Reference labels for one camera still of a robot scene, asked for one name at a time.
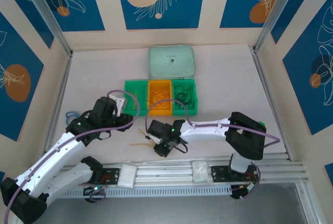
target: beige wall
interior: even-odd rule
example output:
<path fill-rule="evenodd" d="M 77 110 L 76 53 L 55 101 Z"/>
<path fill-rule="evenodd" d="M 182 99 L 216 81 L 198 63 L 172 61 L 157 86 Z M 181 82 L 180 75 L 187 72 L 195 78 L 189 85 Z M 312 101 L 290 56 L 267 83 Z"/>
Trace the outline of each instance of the beige wall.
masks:
<path fill-rule="evenodd" d="M 333 187 L 324 165 L 333 162 L 333 125 L 311 136 L 282 60 L 326 0 L 305 0 L 275 45 L 271 38 L 260 52 L 278 116 L 298 161 L 303 161 L 322 210 L 333 223 Z"/>
<path fill-rule="evenodd" d="M 203 0 L 198 29 L 126 30 L 120 0 L 96 0 L 105 31 L 66 32 L 73 50 L 149 47 L 151 45 L 253 45 L 261 28 L 220 29 L 226 0 Z"/>
<path fill-rule="evenodd" d="M 51 50 L 47 48 L 14 0 L 0 0 L 0 11 L 44 64 L 19 140 L 0 135 L 0 171 L 15 178 L 40 154 L 68 58 L 56 42 Z M 0 201 L 1 220 L 4 211 Z"/>

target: black wire bundle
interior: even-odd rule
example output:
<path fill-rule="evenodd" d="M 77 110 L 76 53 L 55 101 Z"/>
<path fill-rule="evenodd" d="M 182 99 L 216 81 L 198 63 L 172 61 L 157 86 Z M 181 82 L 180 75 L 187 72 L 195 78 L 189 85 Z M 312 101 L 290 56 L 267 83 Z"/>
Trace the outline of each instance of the black wire bundle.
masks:
<path fill-rule="evenodd" d="M 179 87 L 181 87 L 181 90 L 179 91 L 179 93 L 176 93 L 177 88 Z M 193 85 L 189 86 L 187 89 L 184 89 L 182 85 L 175 86 L 175 100 L 182 102 L 185 105 L 186 109 L 192 110 L 195 107 L 192 95 L 193 91 Z M 183 107 L 179 103 L 175 103 L 175 107 L 178 110 L 183 109 Z"/>

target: green plastic bin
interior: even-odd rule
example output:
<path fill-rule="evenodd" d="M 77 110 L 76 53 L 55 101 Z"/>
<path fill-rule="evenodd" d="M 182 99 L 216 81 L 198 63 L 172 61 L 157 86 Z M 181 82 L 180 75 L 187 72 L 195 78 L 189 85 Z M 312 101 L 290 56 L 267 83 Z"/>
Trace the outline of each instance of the green plastic bin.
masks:
<path fill-rule="evenodd" d="M 194 80 L 172 80 L 172 97 L 173 99 L 182 99 L 190 102 L 187 106 L 188 114 L 191 116 L 197 115 L 198 111 L 198 98 L 196 90 L 196 82 Z M 184 108 L 173 102 L 173 115 L 185 115 Z"/>
<path fill-rule="evenodd" d="M 130 80 L 125 81 L 124 91 L 132 93 L 136 96 L 140 104 L 140 116 L 145 116 L 147 114 L 147 97 L 148 97 L 148 81 L 147 80 Z M 126 107 L 123 109 L 123 112 L 132 116 L 136 115 L 136 105 L 134 105 L 133 99 L 124 95 L 127 99 Z"/>

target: orange bin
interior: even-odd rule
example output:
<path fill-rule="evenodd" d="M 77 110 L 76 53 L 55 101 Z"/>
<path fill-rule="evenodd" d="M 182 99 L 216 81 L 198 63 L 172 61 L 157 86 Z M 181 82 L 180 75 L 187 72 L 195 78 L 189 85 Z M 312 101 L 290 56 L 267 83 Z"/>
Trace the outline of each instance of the orange bin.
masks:
<path fill-rule="evenodd" d="M 148 108 L 162 99 L 172 99 L 171 80 L 150 80 L 148 82 Z M 149 115 L 172 115 L 172 101 L 157 104 L 149 111 Z"/>

